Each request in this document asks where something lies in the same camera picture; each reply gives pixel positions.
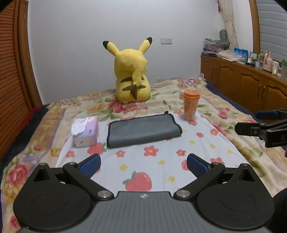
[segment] floral bedspread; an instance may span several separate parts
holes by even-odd
[[[211,93],[203,79],[179,79],[152,85],[151,97],[145,102],[121,104],[115,90],[106,90],[73,99],[51,103],[26,149],[17,155],[5,168],[1,182],[1,205],[3,233],[14,233],[19,224],[13,213],[13,202],[27,177],[40,162],[54,167],[59,153],[69,135],[71,123],[77,114],[86,111],[89,116],[97,115],[100,121],[128,119],[155,113],[183,112],[183,92],[197,90],[200,100],[197,111],[212,125],[211,134],[225,136],[252,165],[262,182],[274,196],[287,187],[287,159],[281,147],[265,148],[258,138],[238,136],[234,131],[237,122],[254,122],[231,104]],[[93,153],[106,152],[106,144],[98,143]],[[214,161],[222,162],[220,157]]]

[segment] pikachu plush toy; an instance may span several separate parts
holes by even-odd
[[[109,41],[103,45],[115,56],[115,75],[117,98],[121,103],[145,101],[150,97],[150,84],[145,76],[147,60],[144,53],[149,49],[152,38],[147,38],[139,47],[139,50],[118,48]]]

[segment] pink bottle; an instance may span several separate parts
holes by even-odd
[[[263,61],[263,70],[272,72],[272,66],[273,66],[273,59],[271,58],[271,53],[269,51],[266,51]]]

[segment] white wall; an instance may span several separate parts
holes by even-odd
[[[232,0],[238,45],[253,51],[253,31],[249,0]]]
[[[31,60],[43,103],[115,87],[114,57],[104,40],[120,50],[138,49],[151,36],[145,54],[150,83],[198,76],[204,39],[219,39],[223,27],[214,0],[29,0],[28,8]],[[173,44],[161,45],[160,38]],[[241,47],[240,40],[250,42],[239,36]]]

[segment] wooden shutter door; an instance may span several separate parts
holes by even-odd
[[[12,1],[0,12],[0,158],[32,109],[19,56],[19,2]]]

